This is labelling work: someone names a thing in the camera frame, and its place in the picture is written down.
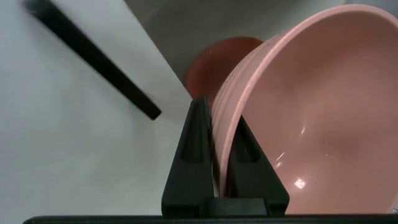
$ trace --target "white wall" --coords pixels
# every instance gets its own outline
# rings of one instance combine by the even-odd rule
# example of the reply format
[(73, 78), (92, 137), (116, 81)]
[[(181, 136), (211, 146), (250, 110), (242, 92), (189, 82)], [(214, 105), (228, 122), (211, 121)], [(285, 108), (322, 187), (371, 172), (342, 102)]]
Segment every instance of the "white wall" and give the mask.
[(151, 121), (19, 1), (0, 1), (0, 223), (160, 214), (190, 97), (122, 0), (56, 2), (163, 113)]

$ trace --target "white surface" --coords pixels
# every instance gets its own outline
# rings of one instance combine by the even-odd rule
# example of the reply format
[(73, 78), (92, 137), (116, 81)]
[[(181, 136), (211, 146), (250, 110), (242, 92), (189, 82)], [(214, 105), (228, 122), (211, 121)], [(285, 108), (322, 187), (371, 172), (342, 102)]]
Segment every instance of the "white surface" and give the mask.
[(179, 79), (183, 80), (195, 57), (218, 41), (237, 36), (267, 40), (308, 16), (344, 4), (346, 0), (126, 2)]
[(163, 113), (151, 121), (19, 1), (0, 1), (0, 223), (160, 214), (190, 97), (122, 0), (57, 3)]

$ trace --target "black handle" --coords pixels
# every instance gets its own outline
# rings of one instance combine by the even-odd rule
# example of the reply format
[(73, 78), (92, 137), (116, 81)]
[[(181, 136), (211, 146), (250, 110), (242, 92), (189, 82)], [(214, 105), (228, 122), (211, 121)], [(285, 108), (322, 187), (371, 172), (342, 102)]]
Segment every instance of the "black handle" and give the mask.
[(29, 12), (91, 65), (113, 87), (136, 105), (150, 119), (161, 110), (142, 92), (72, 21), (49, 0), (24, 2)]

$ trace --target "pink bowl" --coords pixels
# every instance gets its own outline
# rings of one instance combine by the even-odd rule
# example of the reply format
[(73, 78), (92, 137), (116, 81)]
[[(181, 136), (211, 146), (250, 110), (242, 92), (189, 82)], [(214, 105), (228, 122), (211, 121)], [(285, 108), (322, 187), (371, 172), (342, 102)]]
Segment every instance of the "pink bowl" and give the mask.
[(290, 195), (287, 213), (386, 213), (398, 199), (398, 20), (372, 6), (319, 12), (264, 42), (212, 107), (224, 195), (243, 114)]

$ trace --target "bowl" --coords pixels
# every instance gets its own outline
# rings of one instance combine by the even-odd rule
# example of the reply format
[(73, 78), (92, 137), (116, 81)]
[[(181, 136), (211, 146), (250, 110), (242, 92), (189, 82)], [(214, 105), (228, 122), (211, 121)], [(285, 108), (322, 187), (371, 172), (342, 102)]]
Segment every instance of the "bowl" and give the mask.
[(190, 65), (185, 75), (185, 88), (193, 99), (205, 95), (211, 107), (226, 77), (261, 44), (261, 40), (253, 37), (233, 37), (211, 45)]
[(253, 50), (211, 111), (220, 195), (243, 115), (290, 195), (286, 213), (389, 212), (398, 199), (397, 59), (398, 20), (357, 4)]

